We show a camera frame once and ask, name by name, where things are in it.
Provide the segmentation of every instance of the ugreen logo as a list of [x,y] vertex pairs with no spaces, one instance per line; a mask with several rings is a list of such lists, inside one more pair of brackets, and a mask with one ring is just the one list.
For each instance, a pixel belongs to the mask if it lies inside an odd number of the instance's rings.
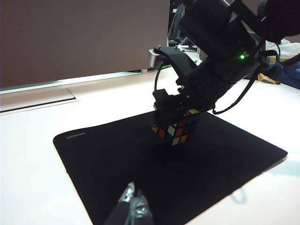
[[70,138],[73,138],[73,137],[78,137],[78,136],[81,136],[81,135],[85,135],[85,133],[80,133],[80,134],[76,134],[76,135],[71,135],[69,137],[66,137],[66,139],[70,139]]

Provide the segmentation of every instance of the white desk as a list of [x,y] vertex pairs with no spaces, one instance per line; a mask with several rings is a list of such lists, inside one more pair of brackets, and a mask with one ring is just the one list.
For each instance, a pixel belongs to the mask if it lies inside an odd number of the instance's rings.
[[[52,143],[62,132],[152,111],[155,73],[70,88],[80,101],[1,116],[1,225],[91,225]],[[172,68],[158,88],[176,93]],[[230,105],[247,81],[218,101]],[[190,225],[300,224],[300,91],[256,82],[219,117],[288,151],[286,161],[214,205]]]

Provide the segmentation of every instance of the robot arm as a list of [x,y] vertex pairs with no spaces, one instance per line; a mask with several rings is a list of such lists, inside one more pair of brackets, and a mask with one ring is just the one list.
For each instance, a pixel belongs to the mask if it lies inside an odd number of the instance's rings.
[[[153,125],[174,124],[189,109],[214,109],[216,101],[237,81],[253,74],[242,98],[257,75],[269,68],[266,56],[277,54],[265,51],[265,41],[279,44],[285,36],[299,34],[300,26],[290,23],[299,14],[299,0],[261,0],[257,15],[241,0],[231,5],[225,0],[196,1],[179,28],[208,57],[196,66],[177,47],[158,46],[150,50],[150,65],[171,64],[179,77],[176,83],[181,86],[175,96],[155,88]],[[254,32],[248,32],[243,23]]]

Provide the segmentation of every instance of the blue fabric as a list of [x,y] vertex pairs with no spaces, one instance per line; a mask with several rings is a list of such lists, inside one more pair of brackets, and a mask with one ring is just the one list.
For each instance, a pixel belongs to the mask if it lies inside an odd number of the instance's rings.
[[278,64],[264,74],[273,80],[300,89],[300,62],[286,67]]

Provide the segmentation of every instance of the colorful cube sticker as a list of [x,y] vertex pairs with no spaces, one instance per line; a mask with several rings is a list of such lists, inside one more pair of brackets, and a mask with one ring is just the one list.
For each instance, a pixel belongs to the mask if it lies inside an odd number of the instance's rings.
[[188,110],[183,118],[175,124],[164,124],[161,127],[152,127],[152,130],[164,139],[169,145],[176,145],[192,139],[195,135],[200,112],[196,109]]

